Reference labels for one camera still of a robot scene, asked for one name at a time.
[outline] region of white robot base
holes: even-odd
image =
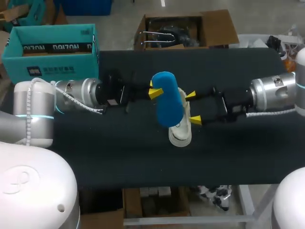
[[[78,229],[75,175],[56,153],[0,142],[0,228]]]

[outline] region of black label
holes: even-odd
[[[42,72],[38,66],[27,67],[30,76],[42,76]]]
[[[57,66],[57,67],[44,67],[43,74],[50,75],[50,74],[74,74],[74,67],[73,66]]]
[[[23,53],[73,53],[92,52],[92,43],[55,43],[23,45]]]
[[[90,30],[82,30],[81,35],[90,35]]]

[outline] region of orange object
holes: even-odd
[[[295,61],[294,60],[290,60],[289,58],[287,58],[286,60],[283,61],[286,70],[291,73],[295,71]]]

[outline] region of black fabric surface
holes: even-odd
[[[126,79],[149,83],[160,71],[175,74],[187,93],[198,87],[249,86],[252,79],[285,71],[271,49],[101,52],[101,74],[118,68]],[[2,110],[12,112],[8,93]],[[191,103],[191,115],[214,112],[211,101]],[[113,108],[104,116],[55,115],[50,148],[72,167],[78,185],[90,188],[270,184],[305,167],[305,119],[297,114],[241,118],[233,124],[192,126],[192,142],[171,145],[158,125],[153,102]]]

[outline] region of white table leg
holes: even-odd
[[[246,223],[246,229],[261,229],[263,224],[270,218],[273,198],[278,185],[271,185],[263,196],[261,202],[255,208],[254,221]]]

